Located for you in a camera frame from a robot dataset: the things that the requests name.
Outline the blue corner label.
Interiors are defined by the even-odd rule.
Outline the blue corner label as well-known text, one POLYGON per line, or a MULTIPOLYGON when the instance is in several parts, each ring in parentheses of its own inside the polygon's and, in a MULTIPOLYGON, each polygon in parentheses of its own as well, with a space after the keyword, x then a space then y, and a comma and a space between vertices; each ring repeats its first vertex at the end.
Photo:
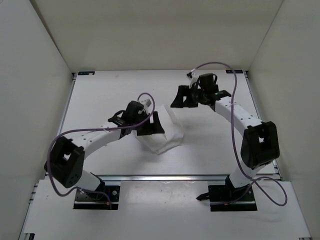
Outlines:
POLYGON ((95 71, 79 71, 77 73, 78 76, 93 76, 95 71))
POLYGON ((227 74, 243 74, 243 71, 241 69, 235 69, 235 70, 226 69, 225 72, 227 74))

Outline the aluminium front rail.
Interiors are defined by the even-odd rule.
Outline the aluminium front rail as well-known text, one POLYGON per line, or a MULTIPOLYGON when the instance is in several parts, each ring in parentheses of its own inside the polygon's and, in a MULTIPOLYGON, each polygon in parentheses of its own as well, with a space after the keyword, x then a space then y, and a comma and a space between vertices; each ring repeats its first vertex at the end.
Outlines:
POLYGON ((224 181, 227 175, 191 174, 191 175, 98 175, 104 181, 224 181))

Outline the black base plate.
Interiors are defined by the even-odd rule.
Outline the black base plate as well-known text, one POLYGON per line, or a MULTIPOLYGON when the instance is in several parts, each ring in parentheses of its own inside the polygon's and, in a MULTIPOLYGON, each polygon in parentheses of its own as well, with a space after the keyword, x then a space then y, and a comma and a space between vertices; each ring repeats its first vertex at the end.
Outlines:
POLYGON ((108 195, 111 203, 103 194, 88 193, 77 190, 74 197, 74 210, 118 210, 120 199, 120 182, 105 183, 104 193, 108 195))
POLYGON ((198 201, 209 200, 211 212, 251 212, 257 211, 252 187, 231 190, 226 185, 209 185, 208 192, 200 194, 198 201))

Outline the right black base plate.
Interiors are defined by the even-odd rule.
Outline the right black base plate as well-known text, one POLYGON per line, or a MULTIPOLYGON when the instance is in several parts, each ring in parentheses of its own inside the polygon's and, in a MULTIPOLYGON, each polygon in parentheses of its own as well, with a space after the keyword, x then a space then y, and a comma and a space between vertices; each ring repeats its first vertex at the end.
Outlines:
POLYGON ((208 192, 200 194, 198 201, 209 200, 211 212, 251 212, 257 211, 252 187, 231 190, 226 185, 209 185, 208 192))

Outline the left blue corner label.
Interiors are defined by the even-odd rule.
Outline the left blue corner label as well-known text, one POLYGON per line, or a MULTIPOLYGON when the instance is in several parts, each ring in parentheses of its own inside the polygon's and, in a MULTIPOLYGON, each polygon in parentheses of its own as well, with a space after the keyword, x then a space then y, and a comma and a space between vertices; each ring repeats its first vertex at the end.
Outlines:
POLYGON ((95 71, 79 71, 77 73, 78 76, 93 76, 95 71))

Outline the right blue corner label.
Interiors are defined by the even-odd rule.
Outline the right blue corner label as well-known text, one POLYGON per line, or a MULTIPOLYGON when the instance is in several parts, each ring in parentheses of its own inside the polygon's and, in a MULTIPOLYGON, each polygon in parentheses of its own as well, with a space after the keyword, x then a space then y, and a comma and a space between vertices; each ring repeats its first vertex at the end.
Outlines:
POLYGON ((243 74, 243 71, 241 69, 235 69, 235 70, 226 69, 225 72, 227 74, 243 74))

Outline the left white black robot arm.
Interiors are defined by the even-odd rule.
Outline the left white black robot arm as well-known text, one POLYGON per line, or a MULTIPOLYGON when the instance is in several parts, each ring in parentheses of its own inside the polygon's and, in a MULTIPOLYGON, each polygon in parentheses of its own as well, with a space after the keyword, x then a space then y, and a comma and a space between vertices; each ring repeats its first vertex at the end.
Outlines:
POLYGON ((106 196, 105 183, 83 169, 85 159, 100 148, 135 132, 138 136, 163 134, 158 112, 148 111, 146 102, 131 101, 125 110, 116 112, 100 128, 82 129, 79 138, 58 135, 50 146, 44 169, 53 184, 58 181, 70 191, 79 189, 93 199, 106 196))

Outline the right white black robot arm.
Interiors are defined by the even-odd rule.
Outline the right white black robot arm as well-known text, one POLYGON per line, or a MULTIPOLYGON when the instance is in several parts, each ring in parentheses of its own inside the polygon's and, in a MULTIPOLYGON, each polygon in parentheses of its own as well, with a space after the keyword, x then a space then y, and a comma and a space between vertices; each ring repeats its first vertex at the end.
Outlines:
POLYGON ((276 125, 251 115, 237 104, 232 94, 220 90, 214 73, 197 76, 189 72, 189 85, 180 85, 171 108, 196 108, 209 106, 215 113, 232 124, 231 130, 242 136, 237 168, 225 180, 224 195, 236 200, 242 189, 249 185, 256 174, 280 155, 276 125))

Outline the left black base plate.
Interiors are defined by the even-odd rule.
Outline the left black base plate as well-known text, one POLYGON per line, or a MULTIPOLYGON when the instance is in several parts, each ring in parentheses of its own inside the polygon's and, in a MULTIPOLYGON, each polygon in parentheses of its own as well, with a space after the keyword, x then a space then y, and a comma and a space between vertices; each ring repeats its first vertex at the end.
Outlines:
POLYGON ((77 190, 74 197, 74 210, 118 210, 120 199, 120 182, 105 183, 104 193, 108 195, 111 203, 103 194, 88 193, 77 190))

